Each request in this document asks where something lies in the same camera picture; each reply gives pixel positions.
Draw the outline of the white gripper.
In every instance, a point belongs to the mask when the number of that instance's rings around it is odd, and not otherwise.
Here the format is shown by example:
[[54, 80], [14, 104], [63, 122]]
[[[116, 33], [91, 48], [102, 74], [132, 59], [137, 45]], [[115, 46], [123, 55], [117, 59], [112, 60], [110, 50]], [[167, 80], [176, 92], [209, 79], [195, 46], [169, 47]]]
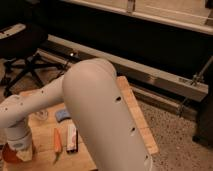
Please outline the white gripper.
[[15, 153], [15, 157], [22, 162], [28, 162], [33, 158], [33, 140], [31, 133], [17, 140], [8, 140], [7, 143], [10, 150]]

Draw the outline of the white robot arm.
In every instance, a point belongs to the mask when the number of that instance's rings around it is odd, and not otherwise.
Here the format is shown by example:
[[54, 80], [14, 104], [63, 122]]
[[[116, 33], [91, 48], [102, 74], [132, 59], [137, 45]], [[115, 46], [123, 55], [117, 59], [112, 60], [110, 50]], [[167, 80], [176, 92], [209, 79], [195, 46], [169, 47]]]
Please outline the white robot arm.
[[121, 90], [115, 67], [93, 58], [12, 104], [0, 104], [0, 128], [63, 103], [99, 171], [156, 171]]

